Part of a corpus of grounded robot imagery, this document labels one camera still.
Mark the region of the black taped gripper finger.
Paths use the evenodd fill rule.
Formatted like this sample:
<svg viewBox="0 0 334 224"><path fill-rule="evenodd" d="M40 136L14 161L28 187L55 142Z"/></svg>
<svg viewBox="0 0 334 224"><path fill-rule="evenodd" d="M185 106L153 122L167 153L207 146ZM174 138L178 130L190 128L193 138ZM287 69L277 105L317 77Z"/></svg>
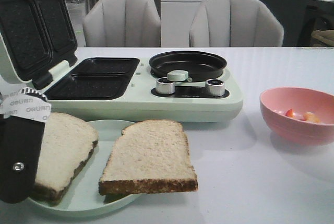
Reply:
<svg viewBox="0 0 334 224"><path fill-rule="evenodd" d="M14 204L33 190L45 124L51 105L25 87L1 103L1 200Z"/></svg>

